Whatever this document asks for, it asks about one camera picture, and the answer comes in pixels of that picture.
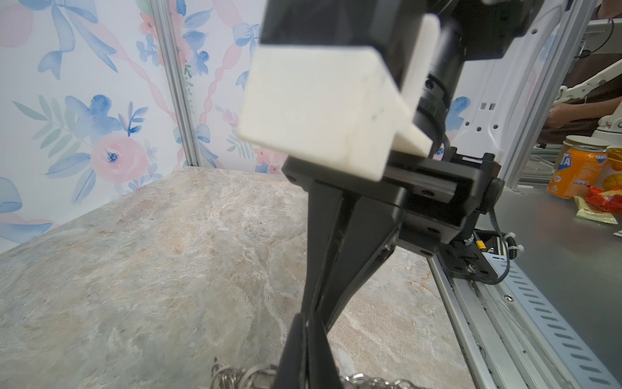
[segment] person's hand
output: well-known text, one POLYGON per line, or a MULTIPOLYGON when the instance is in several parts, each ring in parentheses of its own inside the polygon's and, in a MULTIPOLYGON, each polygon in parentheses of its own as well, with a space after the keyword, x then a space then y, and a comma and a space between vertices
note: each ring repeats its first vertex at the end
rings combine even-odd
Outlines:
POLYGON ((548 128, 560 128, 573 120, 577 106, 573 104, 559 103, 555 104, 546 118, 546 126, 548 128))

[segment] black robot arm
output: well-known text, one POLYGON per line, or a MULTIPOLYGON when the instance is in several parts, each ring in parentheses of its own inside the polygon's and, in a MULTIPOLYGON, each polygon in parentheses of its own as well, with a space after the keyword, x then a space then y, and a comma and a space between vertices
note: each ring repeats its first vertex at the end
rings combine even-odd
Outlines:
MULTIPOLYGON (((433 154, 464 61, 501 58, 542 2, 270 0, 261 44, 372 46, 401 85, 422 17, 436 13, 441 35, 413 117, 433 141, 433 154)), ((443 161, 392 151, 383 179, 371 182, 289 157, 283 172, 309 193, 307 279, 273 388, 342 388, 326 334, 396 245, 438 253, 450 276, 494 283, 492 267, 463 241, 501 194, 499 168, 492 154, 467 158, 455 148, 443 161), (467 268, 456 265, 465 261, 469 271, 457 270, 467 268)))

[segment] pink flower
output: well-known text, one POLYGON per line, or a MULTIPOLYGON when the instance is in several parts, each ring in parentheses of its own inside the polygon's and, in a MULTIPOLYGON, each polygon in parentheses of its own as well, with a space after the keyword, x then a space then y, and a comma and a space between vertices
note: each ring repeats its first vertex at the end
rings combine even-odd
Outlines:
POLYGON ((0 9, 0 46, 19 47, 32 33, 33 12, 22 4, 0 9))
POLYGON ((287 159, 287 155, 282 152, 270 150, 270 149, 253 149, 255 154, 257 154, 257 162, 261 165, 261 163, 265 163, 266 165, 276 166, 276 169, 279 169, 283 162, 287 159))
POLYGON ((117 184, 140 179, 149 169, 147 152, 130 137, 113 133, 93 147, 91 167, 104 180, 117 184))
POLYGON ((156 23, 151 15, 141 12, 141 18, 143 23, 138 27, 143 35, 151 34, 153 38, 156 37, 156 23))

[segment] yellow snack package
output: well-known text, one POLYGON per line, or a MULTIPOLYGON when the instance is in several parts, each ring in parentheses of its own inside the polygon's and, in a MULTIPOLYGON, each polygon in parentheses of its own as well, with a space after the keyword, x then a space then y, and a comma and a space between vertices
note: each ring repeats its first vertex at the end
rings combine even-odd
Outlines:
POLYGON ((575 196, 575 203, 577 203, 577 216, 587 220, 593 220, 595 222, 618 224, 616 218, 609 212, 599 211, 588 204, 581 196, 575 196))

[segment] orange can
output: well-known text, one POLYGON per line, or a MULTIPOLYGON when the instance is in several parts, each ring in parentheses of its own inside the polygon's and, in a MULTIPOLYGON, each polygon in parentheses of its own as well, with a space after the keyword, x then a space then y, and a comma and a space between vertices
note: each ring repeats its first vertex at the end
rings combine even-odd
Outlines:
POLYGON ((547 192, 565 199, 586 196, 607 161, 607 152, 596 146, 572 146, 564 153, 547 192))
POLYGON ((609 149, 607 152, 607 163, 595 184, 605 191, 622 186, 622 149, 609 149))

